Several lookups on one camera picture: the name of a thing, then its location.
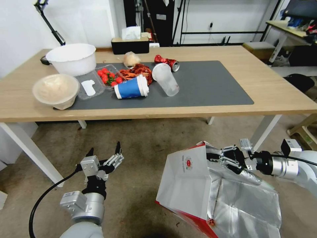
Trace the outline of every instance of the red can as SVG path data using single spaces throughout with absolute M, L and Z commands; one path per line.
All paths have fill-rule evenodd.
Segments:
M 168 64 L 173 72 L 176 72 L 179 69 L 179 63 L 175 59 L 166 59 L 160 55 L 156 55 L 154 58 L 155 63 L 166 63 Z

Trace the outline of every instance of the wooden table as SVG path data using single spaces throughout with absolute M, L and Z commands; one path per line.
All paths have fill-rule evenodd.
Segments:
M 17 122 L 81 120 L 84 125 L 83 120 L 95 119 L 267 115 L 251 138 L 256 150 L 281 114 L 317 113 L 317 105 L 312 100 L 242 46 L 151 48 L 149 54 L 139 56 L 143 62 L 153 61 L 156 54 L 179 61 L 219 60 L 251 97 L 253 105 L 53 110 L 37 102 L 31 92 L 38 79 L 56 73 L 53 66 L 40 62 L 46 52 L 40 51 L 0 81 L 0 126 L 53 182 L 62 176 Z M 98 63 L 120 62 L 118 58 L 122 56 L 96 52 Z
M 286 20 L 270 20 L 270 21 L 267 21 L 266 23 L 270 25 L 273 29 L 278 30 L 280 32 L 279 42 L 269 59 L 269 62 L 271 64 L 274 63 L 275 58 L 277 57 L 278 53 L 280 52 L 287 38 L 292 38 L 297 41 L 300 41 L 301 43 L 311 45 L 304 40 L 304 37 L 307 36 L 306 32 L 300 31 L 298 29 L 288 28 L 287 27 L 288 21 Z

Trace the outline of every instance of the white bowl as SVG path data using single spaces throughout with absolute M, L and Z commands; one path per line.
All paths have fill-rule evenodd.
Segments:
M 37 81 L 32 92 L 39 102 L 64 110 L 74 104 L 79 88 L 76 78 L 66 74 L 53 74 Z
M 69 44 L 49 51 L 46 59 L 59 73 L 79 76 L 96 68 L 95 51 L 93 45 Z

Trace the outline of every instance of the tissue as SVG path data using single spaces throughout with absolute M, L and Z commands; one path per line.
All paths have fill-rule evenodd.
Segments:
M 135 40 L 140 38 L 141 38 L 140 26 L 130 26 L 130 27 L 122 29 L 123 40 Z

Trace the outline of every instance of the floor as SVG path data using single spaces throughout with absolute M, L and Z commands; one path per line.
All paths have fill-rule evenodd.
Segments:
M 260 150 L 279 150 L 285 131 L 304 115 L 283 116 Z M 99 159 L 113 154 L 121 141 L 125 160 L 107 182 L 105 217 L 102 225 L 107 238 L 190 238 L 205 237 L 154 201 L 167 154 L 188 148 L 201 140 L 216 147 L 239 144 L 250 138 L 261 116 L 218 117 L 208 126 L 205 118 L 143 119 L 44 124 L 33 139 L 63 176 L 74 170 L 91 147 Z M 280 194 L 285 238 L 317 237 L 317 199 L 307 190 L 271 176 L 262 176 Z M 28 219 L 38 197 L 51 181 L 23 153 L 14 165 L 0 173 L 0 190 L 9 194 L 0 211 L 0 237 L 28 237 Z M 35 215 L 37 237 L 59 237 L 70 225 L 69 214 L 59 207 L 65 192 L 82 190 L 84 175 L 76 174 L 63 188 L 50 192 Z

